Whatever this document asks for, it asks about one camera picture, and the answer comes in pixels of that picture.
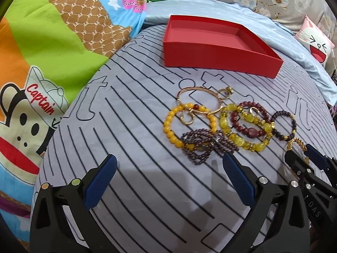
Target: red mouth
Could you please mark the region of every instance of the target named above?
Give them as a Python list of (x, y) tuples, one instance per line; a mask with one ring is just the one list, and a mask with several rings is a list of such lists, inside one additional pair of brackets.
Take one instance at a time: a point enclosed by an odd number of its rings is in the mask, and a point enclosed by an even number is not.
[(312, 45), (310, 45), (310, 52), (320, 63), (323, 63), (325, 61), (326, 55)]
[(16, 147), (1, 137), (0, 152), (7, 160), (16, 165), (18, 168), (35, 175), (39, 173), (39, 168), (36, 164), (23, 155)]

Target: gray bed sheet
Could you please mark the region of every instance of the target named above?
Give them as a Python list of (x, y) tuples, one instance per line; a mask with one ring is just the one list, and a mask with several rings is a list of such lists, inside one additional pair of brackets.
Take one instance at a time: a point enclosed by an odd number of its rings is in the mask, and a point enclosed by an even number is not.
[[(233, 189), (220, 156), (212, 153), (206, 163), (196, 166), (169, 143), (163, 121), (176, 106), (177, 92), (187, 86), (215, 91), (231, 86), (235, 93), (226, 104), (254, 101), (271, 114), (290, 111), (298, 123), (296, 136), (330, 157), (337, 154), (336, 129), (313, 80), (284, 54), (278, 52), (284, 64), (275, 79), (214, 69), (166, 68), (165, 29), (161, 25), (143, 30), (85, 86), (48, 145), (33, 205), (42, 183), (61, 186), (82, 178), (111, 153), (117, 157), (118, 170), (91, 212), (120, 252), (219, 252), (249, 208)], [(216, 105), (210, 95), (198, 91), (182, 99), (210, 109)], [(190, 127), (207, 128), (207, 123), (198, 117)], [(278, 118), (276, 127), (283, 134), (291, 131), (289, 119)], [(189, 131), (178, 119), (172, 128), (178, 135)], [(285, 148), (285, 142), (272, 139), (261, 153), (241, 149), (235, 156), (256, 175), (282, 184), (294, 179), (284, 163)], [(318, 169), (316, 175), (326, 180)], [(272, 208), (255, 244), (267, 233), (273, 212)], [(85, 244), (68, 210), (67, 217), (75, 237)]]

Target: colorful blanket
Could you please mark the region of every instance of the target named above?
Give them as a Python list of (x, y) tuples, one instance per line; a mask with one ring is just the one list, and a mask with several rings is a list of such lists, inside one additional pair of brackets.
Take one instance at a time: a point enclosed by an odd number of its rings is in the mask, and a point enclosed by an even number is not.
[(137, 35), (145, 5), (14, 0), (0, 22), (0, 213), (25, 246), (48, 142), (77, 93)]

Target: monkey ear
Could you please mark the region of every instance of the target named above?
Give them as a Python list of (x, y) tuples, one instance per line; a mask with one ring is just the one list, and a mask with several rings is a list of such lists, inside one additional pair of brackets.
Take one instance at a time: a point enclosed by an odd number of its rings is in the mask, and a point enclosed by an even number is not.
[(13, 83), (6, 84), (0, 92), (0, 106), (4, 114), (7, 116), (9, 106), (14, 96), (20, 91), (20, 89)]

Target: light blue sheet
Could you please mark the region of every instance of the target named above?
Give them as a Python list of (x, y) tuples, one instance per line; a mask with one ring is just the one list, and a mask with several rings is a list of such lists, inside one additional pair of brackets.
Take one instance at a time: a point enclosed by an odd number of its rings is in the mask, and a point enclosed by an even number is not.
[(166, 24), (171, 15), (193, 15), (240, 23), (301, 65), (315, 80), (324, 100), (330, 105), (337, 101), (337, 86), (321, 64), (293, 36), (293, 33), (271, 19), (237, 4), (215, 0), (166, 0), (147, 4), (145, 26)]

